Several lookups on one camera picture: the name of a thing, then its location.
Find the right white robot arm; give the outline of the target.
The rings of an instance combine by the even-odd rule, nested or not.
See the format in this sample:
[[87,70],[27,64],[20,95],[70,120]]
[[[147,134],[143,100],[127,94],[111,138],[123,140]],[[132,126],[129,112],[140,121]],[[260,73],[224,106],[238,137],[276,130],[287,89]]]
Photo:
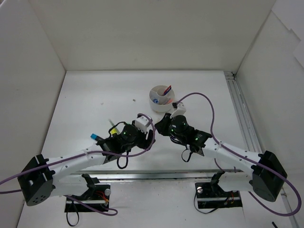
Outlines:
[[182,145],[189,146],[192,153],[224,161],[243,171],[247,180],[240,184],[241,187],[253,191],[266,201],[276,201],[284,181],[267,168],[284,178],[287,178],[287,173],[274,153],[250,152],[227,143],[217,143],[210,133],[190,126],[183,115],[171,118],[171,114],[166,113],[155,128],[162,136],[169,136]]

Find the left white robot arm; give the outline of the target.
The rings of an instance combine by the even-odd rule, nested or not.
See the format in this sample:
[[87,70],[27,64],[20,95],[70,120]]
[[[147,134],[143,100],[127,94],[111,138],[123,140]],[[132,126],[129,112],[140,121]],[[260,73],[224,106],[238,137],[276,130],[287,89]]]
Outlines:
[[142,116],[131,124],[123,123],[120,133],[110,133],[101,138],[95,134],[92,146],[56,158],[44,158],[42,154],[34,156],[18,176],[18,182],[27,206],[35,206],[49,197],[70,195],[78,200],[90,199],[95,194],[98,180],[88,174],[74,176],[77,171],[105,165],[121,157],[131,157],[134,147],[147,152],[155,141],[155,130],[149,129],[151,123]]

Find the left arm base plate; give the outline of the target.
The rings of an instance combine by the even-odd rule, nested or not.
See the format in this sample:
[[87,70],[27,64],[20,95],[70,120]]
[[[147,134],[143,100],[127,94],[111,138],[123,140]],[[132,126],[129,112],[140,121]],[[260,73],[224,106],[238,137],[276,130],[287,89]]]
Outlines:
[[[71,195],[72,198],[81,201],[86,206],[94,208],[98,211],[108,212],[110,203],[111,185],[110,184],[97,184],[92,189],[87,190],[80,196]],[[77,201],[66,198],[65,213],[69,212],[94,212],[93,210],[85,207]]]

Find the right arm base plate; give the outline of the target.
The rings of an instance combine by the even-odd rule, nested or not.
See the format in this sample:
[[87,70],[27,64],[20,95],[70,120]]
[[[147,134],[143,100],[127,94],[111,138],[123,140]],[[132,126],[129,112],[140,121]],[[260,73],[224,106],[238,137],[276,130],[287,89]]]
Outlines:
[[212,187],[209,182],[196,182],[195,190],[194,205],[197,209],[211,213],[218,209],[243,207],[239,191],[225,192],[220,187]]

